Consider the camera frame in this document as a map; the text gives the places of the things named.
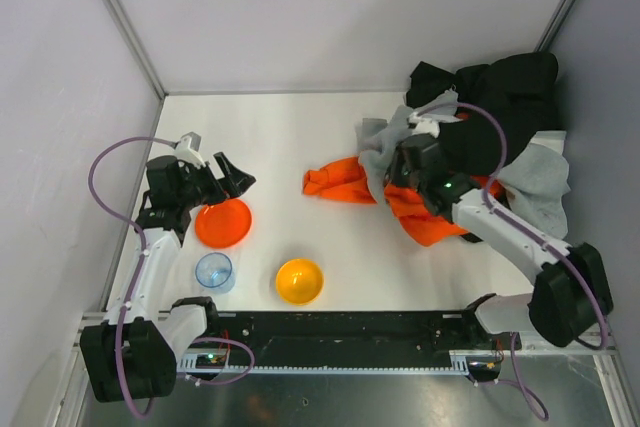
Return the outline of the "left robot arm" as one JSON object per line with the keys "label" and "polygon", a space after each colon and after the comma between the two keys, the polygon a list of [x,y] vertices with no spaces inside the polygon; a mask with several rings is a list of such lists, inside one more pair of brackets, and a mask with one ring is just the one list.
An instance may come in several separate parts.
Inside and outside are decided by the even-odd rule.
{"label": "left robot arm", "polygon": [[168,272],[182,250],[191,212],[241,197],[256,179],[221,152],[215,177],[208,162],[194,155],[164,155],[146,164],[148,189],[134,221],[138,242],[126,284],[103,320],[87,327],[80,348],[96,399],[102,403],[168,396],[179,360],[217,322],[212,300],[179,299],[160,321]]}

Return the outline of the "grey sweatshirt cloth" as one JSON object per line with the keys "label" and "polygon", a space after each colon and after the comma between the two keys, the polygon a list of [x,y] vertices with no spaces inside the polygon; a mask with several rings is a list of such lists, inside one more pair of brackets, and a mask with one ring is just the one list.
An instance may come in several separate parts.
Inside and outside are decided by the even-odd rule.
{"label": "grey sweatshirt cloth", "polygon": [[[478,100],[472,103],[499,122],[508,141],[509,159],[491,187],[493,195],[534,227],[564,238],[568,224],[562,197],[570,192],[569,164],[560,150],[532,141],[538,132],[555,128],[555,106],[533,102],[501,108]],[[405,232],[422,246],[429,247],[447,237],[469,236],[466,230],[429,214],[417,193],[384,186],[396,144],[410,135],[410,115],[409,107],[400,106],[388,121],[362,121],[358,128],[358,164],[362,173],[356,198],[389,206]]]}

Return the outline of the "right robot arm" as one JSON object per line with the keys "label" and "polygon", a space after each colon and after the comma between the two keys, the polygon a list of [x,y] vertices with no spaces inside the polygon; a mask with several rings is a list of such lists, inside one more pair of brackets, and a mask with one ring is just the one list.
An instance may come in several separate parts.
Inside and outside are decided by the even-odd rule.
{"label": "right robot arm", "polygon": [[593,246],[572,246],[522,220],[497,202],[487,185],[453,172],[430,134],[410,136],[396,146],[386,180],[416,192],[431,215],[479,237],[532,285],[529,294],[488,294],[477,301],[473,312],[486,332],[534,332],[566,347],[598,326],[595,347],[607,347],[612,299]]}

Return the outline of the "orange cloth garment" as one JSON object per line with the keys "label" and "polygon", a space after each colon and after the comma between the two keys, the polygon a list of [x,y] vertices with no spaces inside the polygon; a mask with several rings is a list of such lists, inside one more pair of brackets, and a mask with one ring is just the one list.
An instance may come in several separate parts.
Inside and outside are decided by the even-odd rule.
{"label": "orange cloth garment", "polygon": [[[319,170],[308,170],[303,177],[302,192],[331,201],[373,205],[376,201],[367,186],[368,180],[357,158],[348,157]],[[383,188],[382,206],[393,214],[406,234],[423,247],[448,237],[471,235],[470,231],[430,214],[420,196],[409,188],[387,185]]]}

